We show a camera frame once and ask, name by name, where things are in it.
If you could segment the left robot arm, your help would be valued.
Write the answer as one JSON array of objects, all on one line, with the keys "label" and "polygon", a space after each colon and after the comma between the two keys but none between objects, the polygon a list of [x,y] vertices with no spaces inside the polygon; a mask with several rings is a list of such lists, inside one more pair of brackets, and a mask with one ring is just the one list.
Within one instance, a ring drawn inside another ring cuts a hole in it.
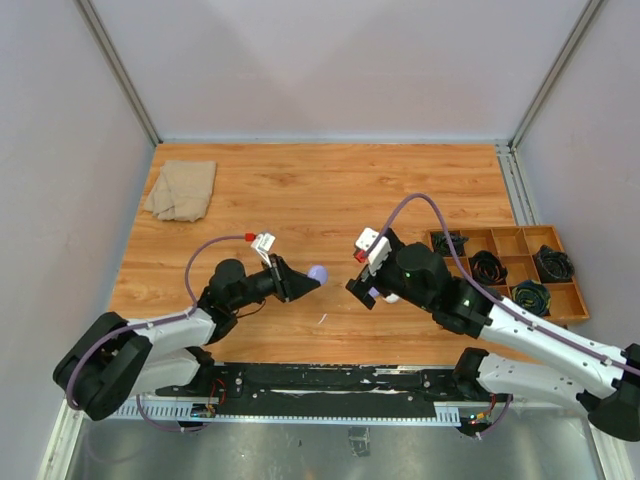
[{"label": "left robot arm", "polygon": [[198,350],[223,339],[237,325],[239,310],[268,297],[292,302],[327,280],[325,267],[301,273],[276,254],[254,274],[237,259],[223,260],[185,311],[147,320],[100,315],[54,368],[53,381],[72,408],[94,421],[132,396],[169,386],[203,395],[213,386],[214,371]]}]

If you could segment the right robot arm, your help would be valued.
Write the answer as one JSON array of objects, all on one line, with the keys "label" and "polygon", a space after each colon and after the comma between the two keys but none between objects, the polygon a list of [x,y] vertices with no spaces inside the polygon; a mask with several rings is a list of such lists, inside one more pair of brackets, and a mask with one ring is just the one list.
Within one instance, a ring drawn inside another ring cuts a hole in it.
[{"label": "right robot arm", "polygon": [[571,409],[615,438],[639,439],[639,347],[625,349],[582,337],[546,321],[469,275],[453,276],[442,256],[393,231],[365,228],[355,242],[364,267],[347,289],[367,308],[395,295],[430,313],[444,329],[518,350],[522,363],[468,349],[453,375],[466,400],[484,393],[513,395]]}]

